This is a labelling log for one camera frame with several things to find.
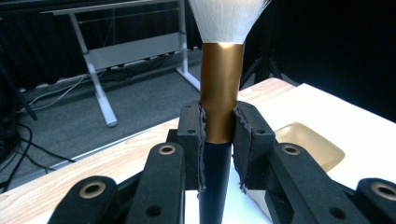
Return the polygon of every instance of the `gold brush ferrule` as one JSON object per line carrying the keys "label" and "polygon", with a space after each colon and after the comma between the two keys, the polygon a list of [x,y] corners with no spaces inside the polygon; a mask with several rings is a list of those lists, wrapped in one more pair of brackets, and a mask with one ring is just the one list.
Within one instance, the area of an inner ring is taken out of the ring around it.
{"label": "gold brush ferrule", "polygon": [[236,107],[242,62],[241,44],[203,44],[201,107],[206,113],[206,142],[227,143],[233,138],[233,109]]}

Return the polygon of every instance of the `gray carpet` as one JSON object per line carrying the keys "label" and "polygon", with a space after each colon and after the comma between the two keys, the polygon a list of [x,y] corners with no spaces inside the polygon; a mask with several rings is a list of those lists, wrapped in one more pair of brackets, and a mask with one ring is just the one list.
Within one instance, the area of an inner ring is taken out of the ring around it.
{"label": "gray carpet", "polygon": [[[184,104],[199,99],[199,92],[175,71],[180,60],[179,54],[168,55],[164,60],[160,58],[130,65],[127,67],[128,73],[125,73],[124,69],[115,69],[111,75],[100,77],[119,121],[115,128],[107,128],[90,81],[75,87],[56,104],[37,110],[37,121],[21,113],[19,123],[32,130],[33,143],[66,158],[78,158],[86,152],[104,148],[122,138],[178,117]],[[189,51],[189,70],[198,78],[200,60],[200,50]],[[33,100],[44,93],[73,85],[79,79],[80,77],[68,79],[23,94],[27,100]],[[32,107],[48,105],[59,95],[39,101]],[[23,138],[29,138],[25,128],[20,127],[19,133]],[[26,144],[21,143],[20,152],[25,147]],[[64,160],[54,158],[34,146],[30,146],[28,155],[33,161],[47,167],[59,168],[66,164]],[[1,182],[8,179],[20,156],[21,153],[17,154],[1,172]],[[44,175],[47,171],[25,158],[13,177],[11,187],[15,188]]]}

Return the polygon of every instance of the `desk leg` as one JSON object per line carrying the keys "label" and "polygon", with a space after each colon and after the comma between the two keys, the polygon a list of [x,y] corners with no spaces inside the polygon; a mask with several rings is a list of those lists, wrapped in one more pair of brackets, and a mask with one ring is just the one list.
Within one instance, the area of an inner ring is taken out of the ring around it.
{"label": "desk leg", "polygon": [[198,81],[192,74],[189,73],[189,62],[187,57],[187,32],[186,32],[186,14],[184,8],[184,0],[178,0],[178,26],[179,26],[179,36],[178,43],[180,45],[181,55],[183,57],[183,62],[181,67],[177,68],[177,71],[186,78],[190,84],[200,90],[200,81]]}
{"label": "desk leg", "polygon": [[96,98],[98,100],[99,106],[102,110],[103,117],[105,118],[107,127],[115,127],[118,124],[117,118],[114,115],[113,109],[111,108],[110,102],[107,100],[106,94],[102,89],[102,85],[99,82],[99,78],[96,74],[96,70],[91,62],[90,52],[84,42],[84,37],[82,36],[81,30],[78,26],[78,21],[74,13],[69,14],[73,28],[76,32],[78,43],[81,46],[82,54],[84,56],[85,63],[87,64],[88,71],[90,72],[93,86],[95,87]]}

